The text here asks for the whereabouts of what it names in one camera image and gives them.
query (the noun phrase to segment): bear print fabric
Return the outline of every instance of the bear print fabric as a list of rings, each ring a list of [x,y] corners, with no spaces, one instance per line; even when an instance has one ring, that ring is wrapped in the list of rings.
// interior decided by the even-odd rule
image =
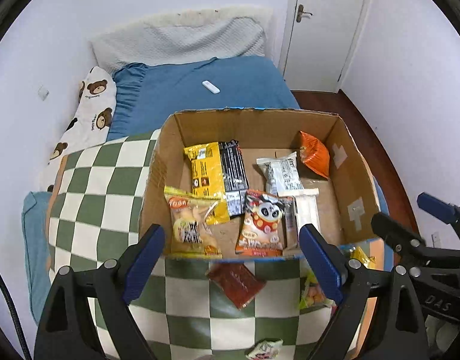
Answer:
[[[117,87],[110,74],[95,66],[80,82],[78,108],[49,156],[40,177],[40,190],[50,191],[63,155],[104,143],[116,105]]]

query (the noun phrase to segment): white snack package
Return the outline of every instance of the white snack package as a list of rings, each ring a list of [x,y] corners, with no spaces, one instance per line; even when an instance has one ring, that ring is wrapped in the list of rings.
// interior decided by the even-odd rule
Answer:
[[[267,179],[265,192],[272,195],[292,190],[303,190],[297,171],[297,152],[281,158],[257,158],[257,165]]]
[[[282,192],[281,196],[292,196],[295,199],[297,228],[300,235],[300,229],[308,223],[311,223],[320,231],[320,219],[318,218],[317,199],[318,188],[306,190],[290,190]]]

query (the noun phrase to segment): white door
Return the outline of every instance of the white door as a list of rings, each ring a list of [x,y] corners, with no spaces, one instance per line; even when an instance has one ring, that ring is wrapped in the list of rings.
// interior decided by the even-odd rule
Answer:
[[[335,92],[363,0],[297,0],[284,78],[293,91]]]

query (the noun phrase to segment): checkered blanket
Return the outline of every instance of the checkered blanket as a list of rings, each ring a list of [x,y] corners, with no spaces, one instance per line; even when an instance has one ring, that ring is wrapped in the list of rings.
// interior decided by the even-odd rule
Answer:
[[[61,266],[94,269],[138,241],[138,219],[158,133],[122,138],[65,157],[49,218],[50,276]],[[329,308],[299,310],[305,259],[249,262],[267,285],[237,310],[205,277],[212,262],[160,258],[129,309],[159,360],[245,359],[262,339],[283,339],[279,360],[304,360],[330,319]],[[98,301],[90,309],[105,352],[118,357]]]

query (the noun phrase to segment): door handle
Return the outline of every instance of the door handle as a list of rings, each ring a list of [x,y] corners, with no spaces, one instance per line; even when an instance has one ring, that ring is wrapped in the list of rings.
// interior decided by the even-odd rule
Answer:
[[[304,12],[303,4],[300,4],[298,6],[298,10],[297,10],[297,23],[301,22],[301,15],[303,15],[303,14],[308,14],[310,16],[313,16],[312,12]]]

